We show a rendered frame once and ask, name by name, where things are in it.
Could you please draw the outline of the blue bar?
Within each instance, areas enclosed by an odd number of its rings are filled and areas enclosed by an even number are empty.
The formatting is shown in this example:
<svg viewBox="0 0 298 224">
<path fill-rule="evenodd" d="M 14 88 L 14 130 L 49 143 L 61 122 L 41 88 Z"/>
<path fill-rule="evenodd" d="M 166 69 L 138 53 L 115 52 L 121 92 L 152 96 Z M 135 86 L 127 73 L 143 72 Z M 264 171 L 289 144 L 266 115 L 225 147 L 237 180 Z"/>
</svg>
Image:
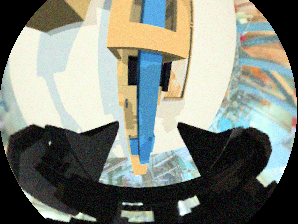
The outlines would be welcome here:
<svg viewBox="0 0 298 224">
<path fill-rule="evenodd" d="M 130 152 L 140 164 L 148 164 L 154 147 L 154 120 L 160 89 L 162 53 L 137 51 L 137 137 L 128 135 Z"/>
</svg>

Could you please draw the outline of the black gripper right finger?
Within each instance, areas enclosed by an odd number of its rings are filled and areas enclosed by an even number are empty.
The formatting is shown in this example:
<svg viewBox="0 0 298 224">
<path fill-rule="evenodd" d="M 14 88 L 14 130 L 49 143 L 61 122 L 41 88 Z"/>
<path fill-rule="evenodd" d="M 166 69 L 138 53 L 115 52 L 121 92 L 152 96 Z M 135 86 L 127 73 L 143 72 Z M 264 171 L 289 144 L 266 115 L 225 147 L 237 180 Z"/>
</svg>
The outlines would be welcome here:
<svg viewBox="0 0 298 224">
<path fill-rule="evenodd" d="M 220 133 L 209 132 L 200 127 L 181 123 L 181 121 L 177 128 L 182 141 L 185 141 L 186 149 L 194 160 L 194 164 L 200 171 L 200 176 L 212 172 L 213 165 L 220 159 L 226 145 L 229 144 L 229 140 L 238 135 L 241 136 L 243 131 L 243 125 L 241 125 L 241 127 L 230 128 Z"/>
</svg>

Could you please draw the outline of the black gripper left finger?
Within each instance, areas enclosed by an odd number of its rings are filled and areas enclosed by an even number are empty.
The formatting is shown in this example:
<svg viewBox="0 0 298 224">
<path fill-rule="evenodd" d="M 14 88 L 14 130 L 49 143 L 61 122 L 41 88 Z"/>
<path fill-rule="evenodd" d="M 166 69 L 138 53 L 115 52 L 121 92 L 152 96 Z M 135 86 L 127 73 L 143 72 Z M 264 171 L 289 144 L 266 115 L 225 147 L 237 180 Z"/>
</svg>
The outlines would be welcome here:
<svg viewBox="0 0 298 224">
<path fill-rule="evenodd" d="M 89 180 L 100 180 L 102 169 L 117 137 L 120 121 L 113 121 L 80 133 L 52 124 L 44 127 L 47 127 L 48 133 L 51 133 L 51 144 L 56 144 L 57 147 L 60 145 L 67 151 L 69 149 Z"/>
</svg>

